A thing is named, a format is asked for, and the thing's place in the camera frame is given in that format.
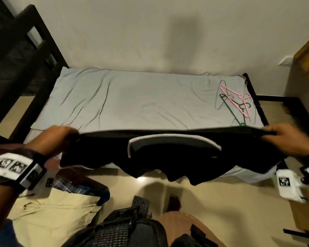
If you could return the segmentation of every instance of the white wall socket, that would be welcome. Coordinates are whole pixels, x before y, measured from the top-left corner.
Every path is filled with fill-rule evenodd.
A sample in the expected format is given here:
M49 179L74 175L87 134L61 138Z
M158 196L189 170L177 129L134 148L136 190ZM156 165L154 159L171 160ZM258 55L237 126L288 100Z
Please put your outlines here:
M294 56L287 55L281 62L278 64L279 66L292 66Z

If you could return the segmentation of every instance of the tiled floor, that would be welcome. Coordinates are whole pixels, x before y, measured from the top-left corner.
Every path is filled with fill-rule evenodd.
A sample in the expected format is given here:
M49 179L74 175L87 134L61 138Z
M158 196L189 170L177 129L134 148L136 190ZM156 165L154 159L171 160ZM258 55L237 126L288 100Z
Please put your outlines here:
M27 102L30 100L21 101L22 108L16 107L18 111L6 116L6 122L0 125L1 135L9 137ZM281 103L262 102L261 105L270 123L293 123ZM293 158L287 164L293 170L300 165ZM181 211L202 221L228 247L306 246L283 233L283 228L297 229L289 202L279 196L272 180L249 185L228 177L192 186L187 179L168 182L164 175L155 172L136 179L121 170L100 169L89 176L107 185L111 192L100 221L114 209L129 207L134 195L151 201L150 211L156 219L169 195L174 194L180 198Z

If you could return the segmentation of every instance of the wall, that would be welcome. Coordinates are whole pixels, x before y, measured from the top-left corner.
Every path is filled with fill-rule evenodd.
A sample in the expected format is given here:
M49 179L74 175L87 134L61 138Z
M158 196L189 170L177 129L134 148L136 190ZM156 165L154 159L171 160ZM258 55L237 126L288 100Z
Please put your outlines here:
M283 95L278 66L309 40L309 0L4 0L34 4L71 67L250 75Z

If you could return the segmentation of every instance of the mattress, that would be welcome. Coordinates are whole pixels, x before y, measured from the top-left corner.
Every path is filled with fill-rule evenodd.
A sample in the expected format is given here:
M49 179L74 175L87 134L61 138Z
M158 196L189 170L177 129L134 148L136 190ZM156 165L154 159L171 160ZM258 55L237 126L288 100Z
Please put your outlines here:
M232 112L239 121L243 120L243 115L229 101L223 104L218 95L220 84L239 94L247 93L242 76L64 67L47 104L31 128L45 130L51 125L69 125L86 133L114 129L196 129L238 125ZM237 95L229 96L242 103ZM246 124L263 127L252 98L247 102L251 119L246 119Z

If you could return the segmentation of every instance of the person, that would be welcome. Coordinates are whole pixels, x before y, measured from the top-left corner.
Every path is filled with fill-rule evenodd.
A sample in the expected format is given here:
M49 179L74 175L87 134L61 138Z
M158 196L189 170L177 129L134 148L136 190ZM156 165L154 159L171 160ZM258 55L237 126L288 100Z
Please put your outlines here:
M275 145L284 154L296 158L309 155L309 137L293 126L276 124L265 126L263 129L276 132L276 135L265 135L262 139ZM51 126L26 144L25 148L50 158L64 151L70 143L70 136L75 134L78 134L78 131L74 128ZM0 229L18 195L12 187L0 185Z

